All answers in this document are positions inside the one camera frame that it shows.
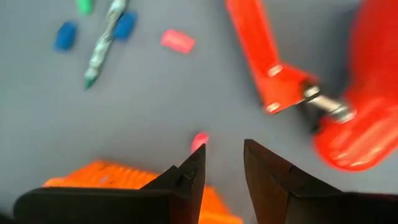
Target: small pink object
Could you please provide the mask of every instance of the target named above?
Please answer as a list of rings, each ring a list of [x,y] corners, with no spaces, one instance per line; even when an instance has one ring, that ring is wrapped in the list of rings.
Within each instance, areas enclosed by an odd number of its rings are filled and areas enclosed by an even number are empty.
[[[203,144],[207,144],[209,142],[209,135],[207,133],[199,133],[197,134],[192,141],[191,153],[194,153],[199,147]]]
[[[162,45],[187,54],[195,45],[195,40],[183,32],[170,29],[163,34]]]

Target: metal bolt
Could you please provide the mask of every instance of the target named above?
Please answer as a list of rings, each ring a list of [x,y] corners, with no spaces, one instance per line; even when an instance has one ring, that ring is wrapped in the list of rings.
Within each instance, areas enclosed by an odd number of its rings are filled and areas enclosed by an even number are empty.
[[[282,71],[282,69],[283,69],[283,66],[275,65],[268,70],[268,76],[273,77],[273,76],[277,75],[280,71]]]
[[[339,123],[347,122],[355,117],[355,111],[353,111],[348,105],[323,95],[312,99],[308,103],[325,110],[335,121]]]
[[[267,106],[267,111],[271,113],[274,110],[278,109],[279,107],[280,107],[279,103],[271,103],[270,105]]]
[[[313,86],[313,87],[307,89],[307,90],[304,92],[304,95],[305,95],[306,97],[311,97],[311,96],[313,96],[313,95],[319,93],[319,91],[320,91],[320,89],[319,89],[317,86]]]

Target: gray table surface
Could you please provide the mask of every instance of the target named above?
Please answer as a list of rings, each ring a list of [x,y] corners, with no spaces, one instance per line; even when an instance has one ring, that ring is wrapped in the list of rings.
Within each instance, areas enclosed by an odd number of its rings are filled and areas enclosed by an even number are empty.
[[[83,74],[104,28],[110,0],[80,16],[74,1],[0,1],[0,211],[51,177],[97,158],[161,172],[210,133],[206,181],[232,211],[253,219],[243,140],[252,138],[341,190],[398,193],[398,155],[348,174],[319,160],[295,109],[263,114],[222,0],[133,0],[139,22],[115,42],[89,91]],[[358,0],[266,0],[281,56],[317,74],[338,94],[347,80],[349,27]],[[52,49],[66,20],[79,24],[67,54]],[[180,55],[160,45],[167,29],[196,38]]]

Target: blue eraser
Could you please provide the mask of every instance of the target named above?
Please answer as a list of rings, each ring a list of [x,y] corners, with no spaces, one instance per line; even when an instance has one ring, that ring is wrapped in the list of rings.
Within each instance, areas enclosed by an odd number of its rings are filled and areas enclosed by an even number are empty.
[[[116,40],[127,40],[134,29],[138,14],[136,11],[124,12],[113,30]]]
[[[64,22],[57,32],[54,49],[66,51],[75,43],[77,25],[74,22]]]

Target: marker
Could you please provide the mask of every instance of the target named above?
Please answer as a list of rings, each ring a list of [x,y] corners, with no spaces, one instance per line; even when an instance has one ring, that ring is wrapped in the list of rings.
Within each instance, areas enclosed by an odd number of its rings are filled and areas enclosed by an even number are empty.
[[[111,47],[113,41],[113,29],[126,8],[126,0],[114,0],[109,8],[107,17],[108,25],[105,33],[98,39],[93,55],[91,56],[89,67],[85,73],[85,88],[86,90],[93,86],[100,75],[100,70],[105,62],[106,54]]]

